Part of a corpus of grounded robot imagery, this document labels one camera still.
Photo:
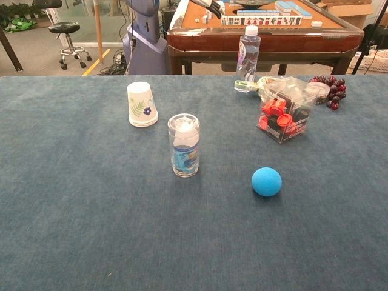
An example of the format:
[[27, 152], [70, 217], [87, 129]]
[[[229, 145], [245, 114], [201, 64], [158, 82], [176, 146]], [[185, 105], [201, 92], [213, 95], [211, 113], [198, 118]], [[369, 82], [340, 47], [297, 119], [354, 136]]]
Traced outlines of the black tripod stand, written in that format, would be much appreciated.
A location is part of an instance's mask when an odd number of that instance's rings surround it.
[[364, 45], [361, 46], [361, 54], [360, 56], [358, 57], [358, 60], [353, 68], [353, 71], [352, 71], [352, 74], [355, 75], [358, 71], [358, 68], [364, 58], [364, 56], [366, 55], [366, 53], [369, 51], [370, 49], [370, 42], [371, 42], [371, 39], [372, 39], [372, 36], [373, 34], [375, 33], [375, 31], [377, 30], [377, 27], [379, 26], [384, 14], [385, 14], [385, 11], [386, 9], [388, 8], [388, 0], [384, 0], [384, 5], [382, 6], [381, 10], [380, 10], [380, 13], [373, 25], [373, 28], [371, 29], [371, 31], [367, 34], [366, 36], [366, 40], [364, 42]]

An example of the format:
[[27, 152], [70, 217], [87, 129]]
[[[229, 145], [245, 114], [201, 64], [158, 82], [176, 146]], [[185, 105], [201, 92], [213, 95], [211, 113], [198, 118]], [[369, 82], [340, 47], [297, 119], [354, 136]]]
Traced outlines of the brown mahjong table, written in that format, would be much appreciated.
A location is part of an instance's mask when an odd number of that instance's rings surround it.
[[[308, 0], [291, 0], [312, 15], [300, 25], [258, 26], [261, 38], [258, 70], [280, 66], [285, 74], [289, 64], [322, 64], [342, 75], [361, 44], [364, 32], [354, 25], [331, 15]], [[224, 4], [224, 16], [237, 16], [241, 6]], [[236, 70], [240, 37], [244, 26], [221, 26], [208, 11], [189, 0], [181, 0], [167, 31], [167, 45], [172, 73], [180, 75], [185, 64], [222, 64], [227, 72]], [[321, 21], [320, 28], [311, 28], [312, 21]]]

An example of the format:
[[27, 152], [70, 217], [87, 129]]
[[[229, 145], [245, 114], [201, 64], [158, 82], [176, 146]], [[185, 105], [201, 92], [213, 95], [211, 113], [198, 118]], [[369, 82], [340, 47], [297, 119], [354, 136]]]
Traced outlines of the wooden pole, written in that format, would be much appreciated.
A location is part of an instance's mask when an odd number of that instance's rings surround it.
[[99, 11], [99, 0], [93, 0], [93, 8], [95, 15], [95, 28], [96, 28], [96, 40], [98, 45], [98, 58], [99, 63], [103, 63], [103, 51], [102, 51], [102, 33], [101, 33], [101, 20]]

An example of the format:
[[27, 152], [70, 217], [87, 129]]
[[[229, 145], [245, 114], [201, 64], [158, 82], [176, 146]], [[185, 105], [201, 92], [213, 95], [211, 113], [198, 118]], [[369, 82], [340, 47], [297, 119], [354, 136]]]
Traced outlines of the clear plastic water bottle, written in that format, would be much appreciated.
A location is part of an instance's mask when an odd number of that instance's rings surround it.
[[239, 40], [238, 60], [236, 73], [240, 80], [253, 82], [258, 62], [261, 38], [258, 36], [258, 27], [249, 25]]

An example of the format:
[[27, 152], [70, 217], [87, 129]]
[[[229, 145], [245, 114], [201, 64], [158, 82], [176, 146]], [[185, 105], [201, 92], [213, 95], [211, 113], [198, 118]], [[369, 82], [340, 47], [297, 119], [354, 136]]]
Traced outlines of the dark wooden leg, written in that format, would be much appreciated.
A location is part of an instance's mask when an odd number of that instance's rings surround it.
[[5, 49], [8, 57], [10, 58], [15, 70], [17, 72], [23, 71], [23, 67], [22, 67], [21, 63], [19, 62], [19, 59], [18, 59], [15, 51], [13, 50], [13, 47], [9, 43], [1, 26], [0, 26], [0, 43], [2, 44], [3, 48]]

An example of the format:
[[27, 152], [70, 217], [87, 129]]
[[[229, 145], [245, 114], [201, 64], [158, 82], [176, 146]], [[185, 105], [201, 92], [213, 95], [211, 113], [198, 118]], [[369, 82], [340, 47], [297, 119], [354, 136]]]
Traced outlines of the black round stool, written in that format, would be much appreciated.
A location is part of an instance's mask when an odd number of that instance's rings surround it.
[[73, 56], [76, 60], [79, 61], [79, 65], [82, 69], [86, 68], [86, 63], [81, 59], [81, 53], [86, 54], [86, 60], [91, 61], [92, 58], [88, 51], [81, 46], [75, 46], [72, 43], [71, 34], [77, 32], [80, 29], [80, 25], [75, 21], [65, 21], [65, 22], [57, 22], [48, 27], [51, 33], [57, 34], [56, 38], [59, 38], [61, 35], [65, 35], [67, 41], [67, 47], [61, 49], [60, 55], [61, 59], [59, 63], [63, 70], [67, 70], [67, 63], [65, 61], [66, 57]]

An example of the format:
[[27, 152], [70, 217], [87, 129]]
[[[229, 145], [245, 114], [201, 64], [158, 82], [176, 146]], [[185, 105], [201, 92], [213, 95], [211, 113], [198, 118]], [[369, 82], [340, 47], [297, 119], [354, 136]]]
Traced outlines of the row of upright mahjong tiles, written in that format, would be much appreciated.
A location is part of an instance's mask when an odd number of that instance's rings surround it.
[[222, 16], [221, 26], [293, 26], [302, 20], [301, 16]]

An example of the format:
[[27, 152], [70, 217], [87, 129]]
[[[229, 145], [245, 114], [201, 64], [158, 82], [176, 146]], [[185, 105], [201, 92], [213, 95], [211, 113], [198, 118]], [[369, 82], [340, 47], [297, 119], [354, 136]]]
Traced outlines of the brown cardboard box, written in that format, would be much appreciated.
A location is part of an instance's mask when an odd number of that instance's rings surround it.
[[360, 29], [373, 14], [372, 0], [320, 0], [316, 5]]

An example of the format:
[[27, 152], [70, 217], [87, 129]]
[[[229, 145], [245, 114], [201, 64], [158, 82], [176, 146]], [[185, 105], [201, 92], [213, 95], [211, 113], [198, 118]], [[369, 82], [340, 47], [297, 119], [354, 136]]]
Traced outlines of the dark red grape bunch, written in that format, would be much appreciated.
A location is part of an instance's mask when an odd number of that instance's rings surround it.
[[330, 87], [330, 93], [324, 103], [327, 108], [335, 111], [340, 107], [340, 102], [346, 97], [346, 82], [344, 79], [337, 79], [335, 76], [314, 76], [309, 82], [321, 82]]

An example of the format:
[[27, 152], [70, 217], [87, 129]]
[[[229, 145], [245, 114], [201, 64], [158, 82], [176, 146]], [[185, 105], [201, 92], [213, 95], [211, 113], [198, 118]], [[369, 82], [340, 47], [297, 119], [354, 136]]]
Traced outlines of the small round clear-lid tin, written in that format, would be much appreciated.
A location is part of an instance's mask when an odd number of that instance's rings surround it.
[[330, 87], [321, 82], [309, 82], [306, 86], [306, 90], [316, 94], [316, 104], [324, 103], [330, 93]]

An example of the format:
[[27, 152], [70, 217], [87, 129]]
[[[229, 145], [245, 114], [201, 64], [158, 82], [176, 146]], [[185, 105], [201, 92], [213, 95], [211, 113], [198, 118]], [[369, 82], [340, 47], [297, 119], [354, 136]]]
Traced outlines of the blue carpet table cover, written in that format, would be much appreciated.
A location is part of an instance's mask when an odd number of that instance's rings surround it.
[[[0, 291], [388, 291], [388, 76], [346, 78], [278, 144], [231, 76], [0, 77]], [[168, 120], [200, 122], [177, 176]], [[262, 167], [277, 195], [252, 188]]]

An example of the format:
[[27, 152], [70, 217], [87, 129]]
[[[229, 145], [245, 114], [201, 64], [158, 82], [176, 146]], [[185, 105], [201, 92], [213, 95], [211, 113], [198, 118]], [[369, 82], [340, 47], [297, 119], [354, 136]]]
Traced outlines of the small bottle with blue label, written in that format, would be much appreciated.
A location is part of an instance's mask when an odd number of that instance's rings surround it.
[[173, 165], [182, 175], [195, 173], [199, 164], [199, 131], [188, 121], [178, 125], [173, 138]]

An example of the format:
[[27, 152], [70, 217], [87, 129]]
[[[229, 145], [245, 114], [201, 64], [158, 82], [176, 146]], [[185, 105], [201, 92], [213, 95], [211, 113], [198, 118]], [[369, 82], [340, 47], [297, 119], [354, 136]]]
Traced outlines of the blue foam ball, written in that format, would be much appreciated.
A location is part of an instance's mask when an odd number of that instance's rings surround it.
[[263, 197], [277, 195], [281, 190], [282, 183], [281, 175], [270, 167], [259, 168], [252, 175], [252, 188]]

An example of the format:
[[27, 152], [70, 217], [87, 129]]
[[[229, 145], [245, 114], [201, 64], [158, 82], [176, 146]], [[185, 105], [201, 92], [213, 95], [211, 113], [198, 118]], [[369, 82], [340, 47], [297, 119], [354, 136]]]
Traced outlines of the white floral paper cup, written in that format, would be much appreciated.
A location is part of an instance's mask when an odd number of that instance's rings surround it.
[[158, 121], [158, 111], [148, 82], [137, 81], [127, 86], [129, 123], [134, 127], [148, 127]]

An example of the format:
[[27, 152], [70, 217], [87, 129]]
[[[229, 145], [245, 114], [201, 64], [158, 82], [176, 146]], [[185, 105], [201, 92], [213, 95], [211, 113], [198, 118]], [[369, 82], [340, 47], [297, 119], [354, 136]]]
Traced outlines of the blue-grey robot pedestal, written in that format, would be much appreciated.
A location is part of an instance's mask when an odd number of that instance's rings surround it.
[[125, 0], [130, 25], [123, 38], [128, 75], [168, 75], [167, 41], [161, 36], [159, 0]]

